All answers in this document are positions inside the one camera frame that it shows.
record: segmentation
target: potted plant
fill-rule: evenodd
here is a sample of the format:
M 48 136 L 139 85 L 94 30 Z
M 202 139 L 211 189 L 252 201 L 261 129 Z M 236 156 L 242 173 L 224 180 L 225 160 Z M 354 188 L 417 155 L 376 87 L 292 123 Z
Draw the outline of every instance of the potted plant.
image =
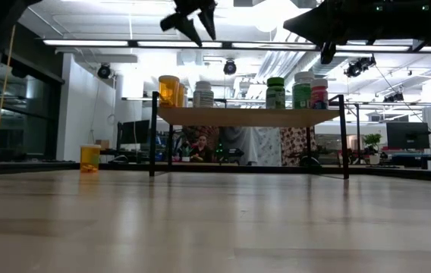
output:
M 192 149 L 189 146 L 181 148 L 182 162 L 190 162 L 190 153 Z
M 365 135 L 363 140 L 366 146 L 369 146 L 369 161 L 371 165 L 379 164 L 380 155 L 379 155 L 379 143 L 381 143 L 381 134 L 380 133 L 370 133 Z

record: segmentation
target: green cap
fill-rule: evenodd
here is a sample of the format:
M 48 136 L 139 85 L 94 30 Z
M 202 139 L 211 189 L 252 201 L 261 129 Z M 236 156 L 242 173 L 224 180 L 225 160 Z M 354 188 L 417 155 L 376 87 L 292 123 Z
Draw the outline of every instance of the green cap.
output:
M 284 86 L 285 85 L 285 79 L 283 79 L 282 77 L 272 77 L 266 81 L 266 84 L 268 86 L 270 86 L 270 85 L 282 85 L 282 86 Z

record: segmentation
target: computer screen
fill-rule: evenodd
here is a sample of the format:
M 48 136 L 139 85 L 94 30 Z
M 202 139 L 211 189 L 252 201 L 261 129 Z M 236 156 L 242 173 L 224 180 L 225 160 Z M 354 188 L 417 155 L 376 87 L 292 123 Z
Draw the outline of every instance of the computer screen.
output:
M 121 126 L 121 144 L 148 142 L 149 121 L 125 122 Z
M 390 149 L 428 149 L 428 124 L 421 122 L 388 122 L 388 147 Z

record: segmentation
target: wooden floor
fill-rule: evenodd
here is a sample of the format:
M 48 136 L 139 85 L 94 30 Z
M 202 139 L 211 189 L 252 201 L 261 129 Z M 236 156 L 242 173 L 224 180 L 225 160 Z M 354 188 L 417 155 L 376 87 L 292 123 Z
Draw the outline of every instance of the wooden floor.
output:
M 0 175 L 0 272 L 431 272 L 431 183 Z

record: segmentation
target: plastic cup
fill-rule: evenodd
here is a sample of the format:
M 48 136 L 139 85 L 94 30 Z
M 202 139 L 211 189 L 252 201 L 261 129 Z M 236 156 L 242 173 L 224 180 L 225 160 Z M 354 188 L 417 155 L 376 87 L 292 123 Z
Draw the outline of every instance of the plastic cup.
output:
M 99 170 L 100 145 L 82 145 L 80 147 L 80 172 L 96 173 Z

